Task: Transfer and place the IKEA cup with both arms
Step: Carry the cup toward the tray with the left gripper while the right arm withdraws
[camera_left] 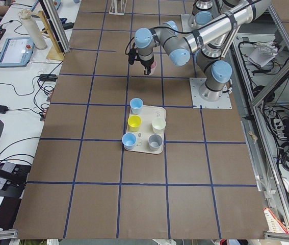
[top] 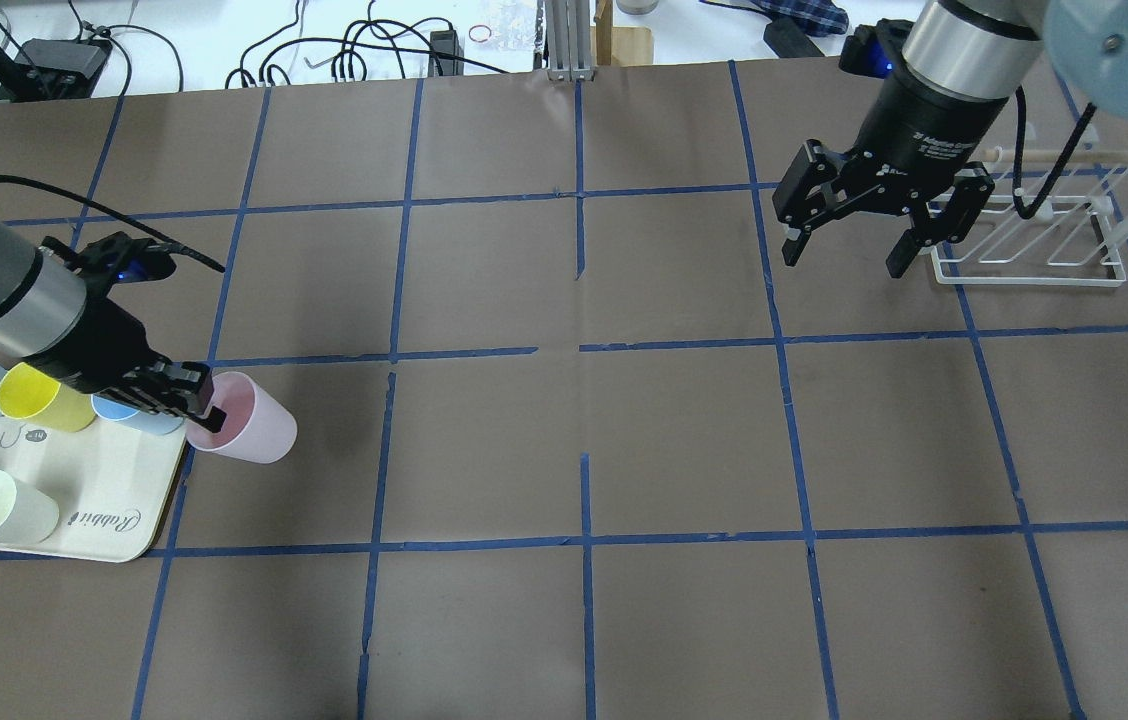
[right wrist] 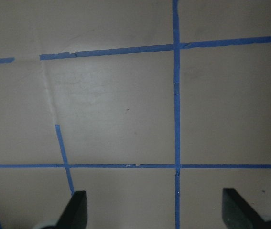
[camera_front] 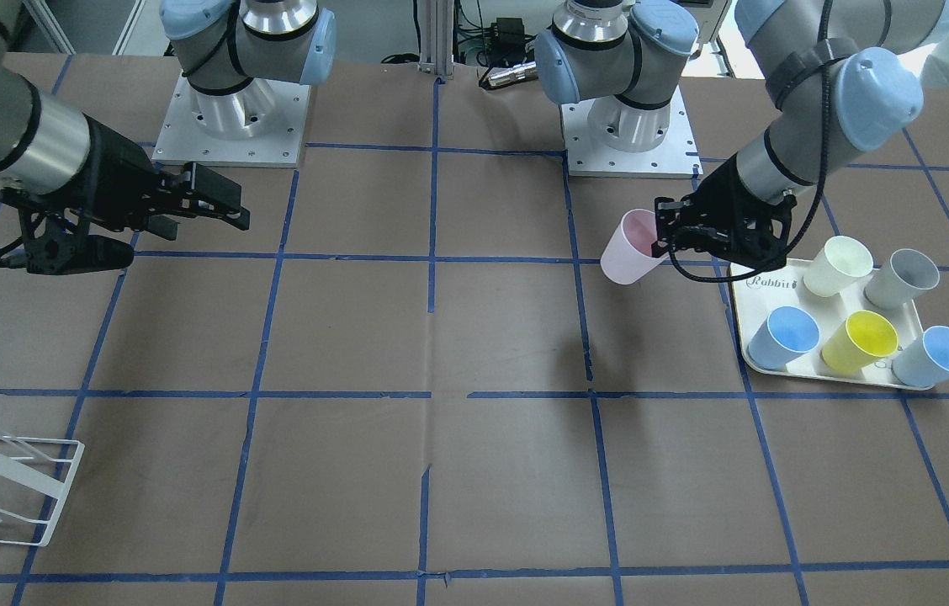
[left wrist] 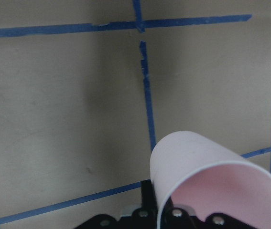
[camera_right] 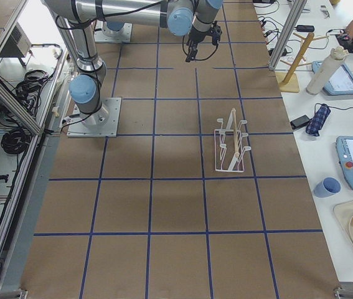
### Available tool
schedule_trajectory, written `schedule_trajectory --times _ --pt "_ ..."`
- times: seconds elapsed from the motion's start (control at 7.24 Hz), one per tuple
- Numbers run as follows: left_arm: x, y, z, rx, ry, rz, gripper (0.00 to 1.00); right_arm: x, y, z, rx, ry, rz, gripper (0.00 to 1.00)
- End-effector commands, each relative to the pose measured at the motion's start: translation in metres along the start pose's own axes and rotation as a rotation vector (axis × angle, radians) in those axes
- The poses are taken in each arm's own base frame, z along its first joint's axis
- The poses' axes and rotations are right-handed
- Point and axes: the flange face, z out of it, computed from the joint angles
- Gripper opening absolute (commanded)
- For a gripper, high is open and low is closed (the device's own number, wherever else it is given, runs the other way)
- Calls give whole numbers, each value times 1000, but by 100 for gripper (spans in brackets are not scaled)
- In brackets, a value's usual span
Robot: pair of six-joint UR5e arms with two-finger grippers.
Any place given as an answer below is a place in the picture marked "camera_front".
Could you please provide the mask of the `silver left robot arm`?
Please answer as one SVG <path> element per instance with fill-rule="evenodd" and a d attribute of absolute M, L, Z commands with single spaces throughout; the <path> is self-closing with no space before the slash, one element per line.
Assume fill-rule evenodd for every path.
<path fill-rule="evenodd" d="M 805 233 L 793 229 L 798 196 L 821 196 L 836 169 L 921 114 L 920 80 L 900 57 L 948 37 L 949 1 L 740 1 L 734 16 L 778 118 L 694 192 L 659 197 L 658 241 L 644 251 L 710 253 L 760 273 L 782 268 Z M 694 17 L 671 1 L 566 1 L 533 56 L 552 103 L 656 115 L 696 39 Z"/>

